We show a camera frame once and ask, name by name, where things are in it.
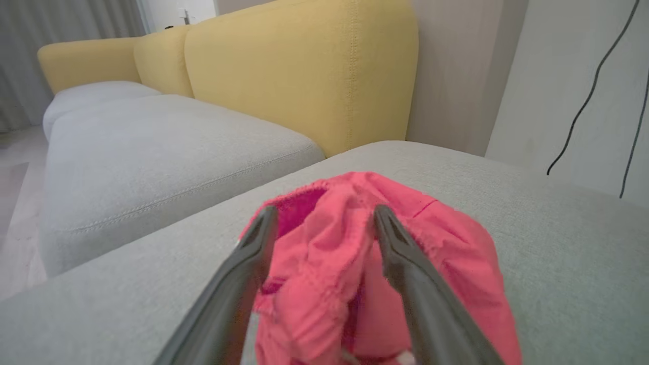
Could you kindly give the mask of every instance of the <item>gray fabric upholstery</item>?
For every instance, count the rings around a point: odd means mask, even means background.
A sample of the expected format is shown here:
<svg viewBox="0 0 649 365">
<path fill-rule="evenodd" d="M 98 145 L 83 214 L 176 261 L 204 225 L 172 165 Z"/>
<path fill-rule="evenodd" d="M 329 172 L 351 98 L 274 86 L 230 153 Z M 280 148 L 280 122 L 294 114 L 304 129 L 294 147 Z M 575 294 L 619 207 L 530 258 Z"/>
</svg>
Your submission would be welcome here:
<svg viewBox="0 0 649 365">
<path fill-rule="evenodd" d="M 62 90 L 43 115 L 43 132 L 49 140 L 54 122 L 63 114 L 80 108 L 91 108 L 107 101 L 161 95 L 158 90 L 131 81 L 105 81 Z"/>
<path fill-rule="evenodd" d="M 47 274 L 323 158 L 297 132 L 178 95 L 68 112 L 56 121 L 45 169 Z"/>
<path fill-rule="evenodd" d="M 2 363 L 150 364 L 262 201 L 348 171 L 381 173 L 484 225 L 525 364 L 649 358 L 647 210 L 480 157 L 379 142 L 236 196 L 0 303 Z"/>
</svg>

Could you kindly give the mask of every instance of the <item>crumpled fabric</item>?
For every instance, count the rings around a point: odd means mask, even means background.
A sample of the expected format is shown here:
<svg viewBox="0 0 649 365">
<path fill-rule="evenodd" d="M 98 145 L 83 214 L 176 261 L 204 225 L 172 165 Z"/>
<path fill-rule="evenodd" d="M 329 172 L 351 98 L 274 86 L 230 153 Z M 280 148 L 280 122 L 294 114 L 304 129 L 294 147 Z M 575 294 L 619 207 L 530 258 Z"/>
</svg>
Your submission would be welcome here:
<svg viewBox="0 0 649 365">
<path fill-rule="evenodd" d="M 374 208 L 388 205 L 507 365 L 522 363 L 493 241 L 466 214 L 376 173 L 346 173 L 266 201 L 278 210 L 254 303 L 261 365 L 398 364 L 411 349 L 401 296 L 382 273 Z"/>
</svg>

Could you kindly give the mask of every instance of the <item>wire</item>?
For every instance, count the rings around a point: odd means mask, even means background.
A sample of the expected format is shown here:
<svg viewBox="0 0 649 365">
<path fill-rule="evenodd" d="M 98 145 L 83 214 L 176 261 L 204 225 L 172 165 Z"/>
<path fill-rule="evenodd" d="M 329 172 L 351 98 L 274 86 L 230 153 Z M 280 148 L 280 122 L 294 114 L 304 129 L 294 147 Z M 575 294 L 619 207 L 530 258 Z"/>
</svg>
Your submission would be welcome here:
<svg viewBox="0 0 649 365">
<path fill-rule="evenodd" d="M 640 112 L 640 120 L 638 121 L 638 129 L 635 131 L 635 138 L 633 139 L 633 145 L 631 146 L 631 153 L 629 154 L 629 161 L 626 163 L 626 171 L 624 172 L 624 179 L 622 180 L 622 191 L 620 191 L 620 199 L 624 195 L 624 188 L 626 187 L 626 177 L 629 175 L 629 168 L 631 167 L 631 160 L 633 160 L 633 152 L 635 151 L 635 145 L 638 143 L 638 135 L 640 135 L 640 128 L 643 126 L 644 110 L 647 108 L 647 96 L 649 95 L 649 73 L 647 74 L 647 84 L 644 89 L 644 103 L 643 111 Z"/>
<path fill-rule="evenodd" d="M 591 98 L 593 97 L 593 93 L 595 92 L 595 87 L 597 86 L 597 80 L 600 77 L 600 70 L 602 69 L 602 66 L 604 65 L 604 62 L 606 62 L 606 59 L 611 55 L 613 50 L 617 47 L 617 44 L 620 42 L 622 39 L 622 36 L 624 36 L 624 33 L 626 33 L 626 30 L 629 28 L 629 24 L 631 24 L 631 20 L 633 19 L 633 16 L 635 15 L 635 10 L 638 9 L 638 4 L 640 3 L 640 0 L 635 0 L 635 4 L 633 6 L 633 9 L 631 10 L 631 14 L 629 15 L 629 19 L 627 19 L 626 24 L 624 25 L 624 28 L 622 28 L 622 32 L 620 35 L 617 36 L 617 39 L 615 40 L 615 43 L 611 46 L 611 48 L 608 50 L 604 58 L 600 61 L 599 66 L 597 66 L 597 71 L 595 71 L 595 78 L 593 80 L 593 87 L 591 87 L 591 92 L 588 94 L 588 97 L 586 98 L 586 102 L 582 105 L 582 108 L 579 109 L 579 112 L 577 115 L 574 117 L 572 120 L 572 125 L 570 126 L 570 131 L 568 132 L 568 138 L 566 138 L 566 143 L 563 145 L 563 149 L 561 150 L 559 156 L 553 161 L 553 163 L 550 165 L 548 168 L 548 172 L 546 175 L 550 175 L 550 171 L 554 167 L 554 165 L 559 162 L 563 154 L 565 153 L 566 149 L 568 148 L 568 144 L 570 143 L 570 139 L 572 138 L 572 131 L 574 130 L 574 125 L 577 123 L 577 119 L 579 119 L 579 116 L 582 114 L 583 110 L 586 108 L 588 103 L 591 101 Z"/>
</svg>

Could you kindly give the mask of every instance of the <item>yellow sofa backrest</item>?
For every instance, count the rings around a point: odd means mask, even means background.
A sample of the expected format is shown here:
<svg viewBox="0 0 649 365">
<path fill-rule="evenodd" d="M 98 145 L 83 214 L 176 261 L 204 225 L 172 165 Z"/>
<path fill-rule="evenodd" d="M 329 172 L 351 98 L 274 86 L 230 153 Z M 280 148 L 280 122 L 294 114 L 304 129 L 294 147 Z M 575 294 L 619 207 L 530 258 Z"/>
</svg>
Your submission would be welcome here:
<svg viewBox="0 0 649 365">
<path fill-rule="evenodd" d="M 417 67 L 408 0 L 278 0 L 192 27 L 198 100 L 311 138 L 326 156 L 403 140 Z"/>
<path fill-rule="evenodd" d="M 134 57 L 142 84 L 164 94 L 193 97 L 185 66 L 185 37 L 191 25 L 141 37 Z"/>
<path fill-rule="evenodd" d="M 39 50 L 54 93 L 141 82 L 300 132 L 330 157 L 403 140 L 417 69 L 409 0 L 277 0 L 141 38 Z"/>
</svg>

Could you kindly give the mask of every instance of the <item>wooden floor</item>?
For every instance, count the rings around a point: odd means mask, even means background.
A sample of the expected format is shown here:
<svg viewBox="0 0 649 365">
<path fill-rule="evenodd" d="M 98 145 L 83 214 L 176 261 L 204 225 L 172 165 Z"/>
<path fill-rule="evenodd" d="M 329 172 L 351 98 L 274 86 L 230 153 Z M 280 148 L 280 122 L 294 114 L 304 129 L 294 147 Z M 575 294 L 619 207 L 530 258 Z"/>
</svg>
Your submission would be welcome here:
<svg viewBox="0 0 649 365">
<path fill-rule="evenodd" d="M 0 301 L 47 278 L 38 254 L 46 154 L 41 127 L 0 136 Z"/>
</svg>

